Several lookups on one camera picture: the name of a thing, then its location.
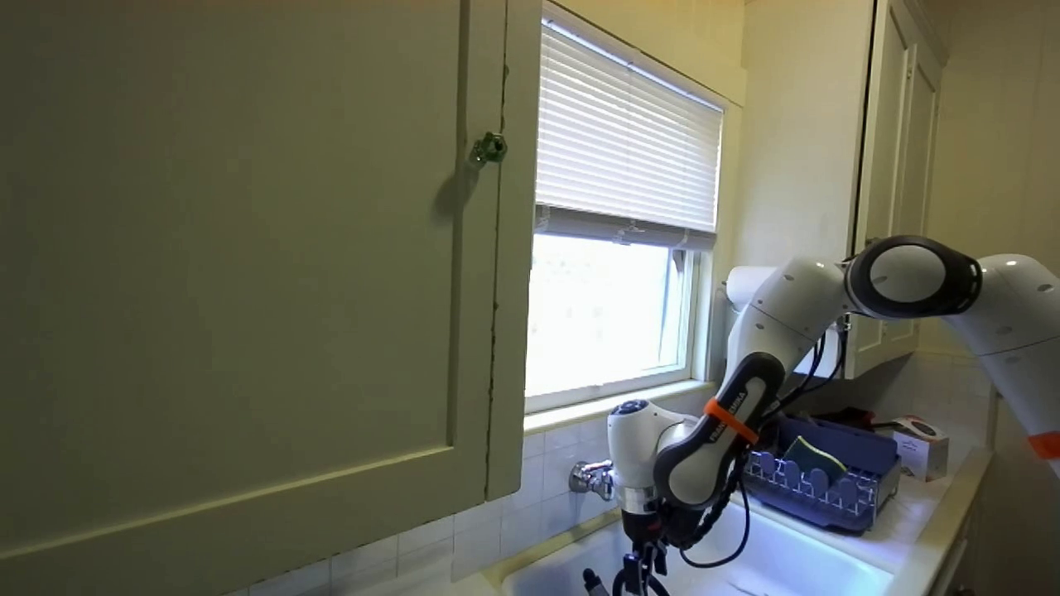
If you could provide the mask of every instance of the window sill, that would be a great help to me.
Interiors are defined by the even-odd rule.
[[[557,407],[557,410],[537,410],[537,414],[525,418],[525,434],[537,434],[537,431],[551,431],[551,427],[604,418],[604,414],[610,414],[613,407],[621,407],[625,402],[685,402],[685,396],[705,402],[711,393],[711,386],[716,385],[710,385],[710,381],[682,381],[682,385],[615,393],[615,396],[604,396],[604,402],[570,405],[570,407]]]

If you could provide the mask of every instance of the cabinet door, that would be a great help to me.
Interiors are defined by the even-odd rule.
[[[888,2],[883,2],[874,35],[854,250],[894,234],[899,218],[908,218],[908,205],[915,205],[905,199],[915,49]],[[910,347],[915,320],[854,318],[846,376],[857,376]]]
[[[5,8],[0,593],[221,593],[483,501],[499,75],[495,0]]]

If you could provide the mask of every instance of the wall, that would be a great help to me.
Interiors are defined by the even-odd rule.
[[[1060,272],[1060,2],[930,0],[945,70],[930,234],[975,256],[1027,251]],[[959,358],[940,326],[925,358]],[[1060,593],[1060,484],[997,407],[981,495],[978,593]]]
[[[733,106],[743,102],[743,0],[565,0],[565,8],[710,86]],[[517,495],[377,539],[365,550],[335,554],[332,561],[263,578],[242,593],[489,593],[473,573],[551,535],[578,534],[610,510],[600,497],[567,490],[570,466],[595,458],[608,458],[604,418],[533,431],[525,442],[525,478]]]

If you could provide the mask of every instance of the sink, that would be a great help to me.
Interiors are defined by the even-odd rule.
[[[711,534],[689,550],[689,561],[720,561],[738,546],[745,510],[728,506]],[[565,546],[533,567],[505,578],[505,596],[581,596],[583,571],[590,567],[610,591],[630,539],[613,523],[573,546]],[[847,557],[810,534],[799,523],[751,513],[751,535],[738,561],[716,571],[692,571],[676,550],[666,557],[668,573],[658,577],[672,596],[874,596],[888,593],[891,573],[857,557]]]

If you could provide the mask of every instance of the window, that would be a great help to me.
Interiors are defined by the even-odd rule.
[[[526,410],[695,376],[720,138],[682,75],[542,19]]]

